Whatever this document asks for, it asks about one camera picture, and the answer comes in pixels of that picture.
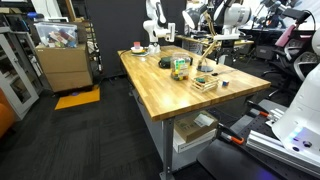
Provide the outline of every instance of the black chair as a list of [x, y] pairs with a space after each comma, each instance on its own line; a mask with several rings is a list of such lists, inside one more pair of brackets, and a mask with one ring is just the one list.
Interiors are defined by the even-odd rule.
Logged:
[[270, 93], [267, 99], [271, 99], [272, 96], [280, 92], [294, 96], [296, 90], [289, 88], [291, 82], [295, 81], [301, 84], [307, 74], [318, 64], [317, 56], [311, 47], [313, 34], [314, 31], [293, 30], [285, 47], [273, 50], [277, 59], [269, 62], [272, 69], [264, 72], [261, 76], [277, 73], [281, 75], [281, 80], [278, 85], [271, 85], [277, 89]]

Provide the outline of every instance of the orange object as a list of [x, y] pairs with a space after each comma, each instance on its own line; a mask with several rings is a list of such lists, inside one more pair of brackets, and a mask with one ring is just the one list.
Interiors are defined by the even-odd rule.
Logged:
[[0, 88], [0, 137], [13, 125], [14, 111]]
[[244, 142], [244, 138], [241, 138], [241, 140], [239, 140], [235, 137], [231, 137], [231, 140], [239, 145], [241, 145]]
[[265, 113], [265, 112], [262, 112], [262, 111], [260, 111], [260, 113], [259, 113], [260, 115], [262, 115], [262, 116], [264, 116], [264, 117], [268, 117], [269, 116], [269, 114], [268, 113]]
[[60, 97], [55, 110], [100, 101], [100, 88], [93, 86], [89, 92], [80, 92], [77, 96]]

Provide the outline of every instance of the cardboard box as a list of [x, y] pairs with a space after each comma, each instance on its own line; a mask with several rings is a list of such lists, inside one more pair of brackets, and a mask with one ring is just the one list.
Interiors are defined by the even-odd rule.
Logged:
[[54, 92], [77, 89], [92, 85], [88, 71], [46, 74], [48, 82]]
[[182, 153], [192, 147], [195, 147], [202, 143], [210, 143], [212, 138], [216, 136], [217, 129], [209, 131], [208, 133], [198, 137], [197, 139], [186, 143], [182, 137], [174, 131], [173, 133], [173, 148], [176, 150], [177, 153]]
[[19, 8], [9, 8], [9, 7], [1, 7], [0, 13], [6, 13], [6, 14], [19, 14], [21, 13]]
[[40, 65], [45, 74], [88, 71], [87, 46], [79, 44], [76, 48], [36, 47]]
[[[213, 123], [210, 126], [200, 127], [197, 123], [194, 122], [194, 120], [199, 116], [200, 113], [213, 119]], [[177, 133], [179, 133], [182, 139], [184, 139], [185, 142], [188, 143], [215, 129], [217, 125], [218, 120], [215, 117], [213, 117], [207, 111], [201, 111], [199, 113], [194, 113], [186, 118], [176, 120], [174, 122], [174, 129], [177, 131]]]
[[86, 44], [76, 48], [36, 47], [40, 66], [54, 92], [92, 85]]

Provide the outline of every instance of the gray wall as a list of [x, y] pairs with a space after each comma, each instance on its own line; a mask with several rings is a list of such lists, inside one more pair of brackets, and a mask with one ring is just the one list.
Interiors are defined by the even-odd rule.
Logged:
[[[176, 30], [183, 33], [182, 10], [186, 0], [162, 0], [168, 22], [176, 23]], [[123, 74], [118, 50], [130, 49], [134, 41], [143, 46], [149, 43], [142, 24], [148, 19], [145, 0], [88, 0], [87, 8], [94, 25], [104, 66], [104, 77]], [[161, 40], [160, 45], [167, 44]]]

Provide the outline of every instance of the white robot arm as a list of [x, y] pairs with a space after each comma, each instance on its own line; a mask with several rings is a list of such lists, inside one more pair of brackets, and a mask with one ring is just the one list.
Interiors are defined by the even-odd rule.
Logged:
[[227, 0], [221, 3], [214, 13], [214, 22], [223, 26], [223, 35], [217, 35], [214, 40], [236, 40], [240, 39], [238, 26], [246, 24], [251, 16], [251, 8], [234, 3], [235, 0]]
[[173, 42], [175, 37], [175, 23], [167, 23], [164, 17], [160, 0], [146, 1], [147, 15], [151, 20], [143, 23], [143, 28], [149, 34], [149, 53], [160, 52], [158, 38], [165, 38], [166, 41]]
[[261, 0], [260, 5], [256, 9], [256, 12], [252, 15], [252, 20], [253, 22], [260, 21], [260, 23], [266, 20], [266, 17], [260, 17], [259, 20], [257, 19], [259, 13], [264, 7], [268, 8], [267, 16], [269, 16], [269, 15], [273, 15], [276, 10], [280, 10], [281, 12], [284, 12], [288, 8], [294, 8], [296, 6], [299, 6], [301, 3], [302, 3], [302, 0], [288, 0], [286, 5], [283, 5], [279, 0]]
[[[312, 38], [312, 47], [320, 56], [320, 29]], [[303, 81], [285, 114], [272, 125], [273, 133], [296, 157], [320, 167], [320, 64]]]

